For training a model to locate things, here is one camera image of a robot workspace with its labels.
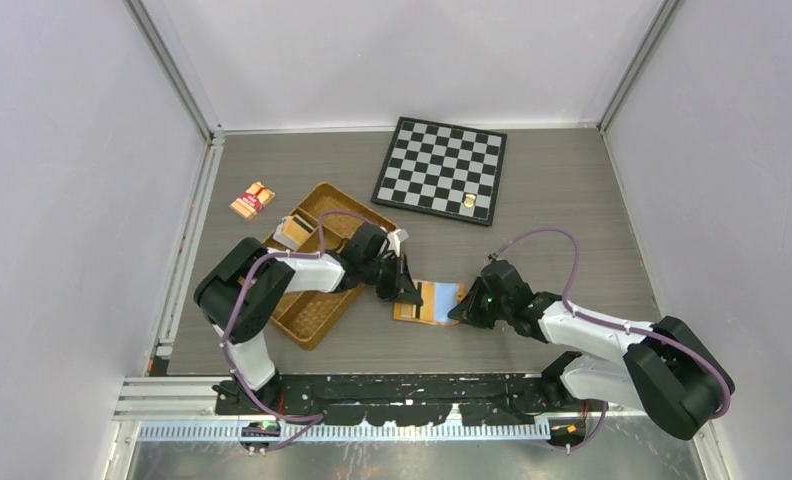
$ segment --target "gray table surface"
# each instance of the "gray table surface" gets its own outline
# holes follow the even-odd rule
[[[628,217],[599,133],[593,129],[508,131],[496,217],[471,225],[369,202],[391,133],[302,133],[229,136],[193,267],[187,304],[169,365],[172,374],[227,372],[217,336],[192,302],[198,282],[243,237],[265,238],[319,183],[330,182],[410,234],[414,278],[464,282],[487,253],[536,226],[571,230],[582,247],[571,298],[623,318],[654,321],[657,311]],[[276,197],[245,221],[229,204],[252,182]],[[572,247],[557,234],[532,237],[506,252],[535,291],[560,293]],[[539,372],[565,348],[519,337],[504,322],[494,330],[435,327],[392,319],[392,304],[368,289],[322,343],[306,351],[273,326],[270,356],[286,373]]]

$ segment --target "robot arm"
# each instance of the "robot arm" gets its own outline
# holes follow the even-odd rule
[[[339,252],[326,251],[316,258],[288,254],[267,260],[255,272],[228,339],[228,354],[258,397],[263,396],[269,403],[274,393],[266,388],[275,378],[276,369],[263,329],[285,293],[342,292],[365,283],[374,285],[383,300],[422,304],[407,259],[400,251],[405,238],[402,230],[385,233],[380,227],[364,223]],[[194,299],[217,334],[225,333],[246,273],[258,258],[275,252],[254,238],[243,239],[196,288]]]
[[[690,439],[719,408],[719,384],[684,353],[636,330],[656,332],[689,347],[711,363],[734,392],[731,378],[681,320],[632,322],[576,305],[571,312],[560,296],[533,293],[507,261],[491,260],[449,316],[479,328],[493,328],[496,320],[505,320],[522,336],[599,357],[568,352],[543,372],[549,380],[544,382],[545,397],[556,406],[573,399],[610,401],[643,410],[667,433]],[[622,328],[594,324],[578,313]]]

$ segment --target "brown woven tray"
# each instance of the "brown woven tray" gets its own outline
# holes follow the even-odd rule
[[[317,218],[327,210],[346,210],[357,213],[376,225],[393,230],[396,224],[375,213],[349,195],[341,192],[329,183],[320,183],[291,212],[301,216],[305,221],[317,226]],[[326,248],[334,249],[343,240],[349,240],[361,221],[348,215],[329,215],[323,220]],[[272,235],[264,241],[264,245],[284,250],[286,247],[273,240]],[[317,251],[319,236],[313,235],[299,247],[298,251],[310,253]],[[337,323],[349,305],[363,290],[363,284],[343,293],[302,292],[288,293],[269,318],[273,325],[284,332],[296,344],[306,350],[313,350]]]

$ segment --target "small box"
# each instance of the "small box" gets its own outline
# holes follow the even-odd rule
[[[289,215],[281,219],[281,223],[272,234],[272,238],[289,248],[296,250],[314,233],[314,227],[302,220],[298,215]]]
[[[264,187],[261,182],[255,182],[237,197],[237,200],[234,200],[231,209],[246,220],[251,220],[272,201],[273,197],[275,197],[275,192]]]

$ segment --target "chessboard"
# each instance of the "chessboard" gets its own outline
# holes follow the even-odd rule
[[[372,202],[490,226],[506,140],[504,133],[402,117]]]

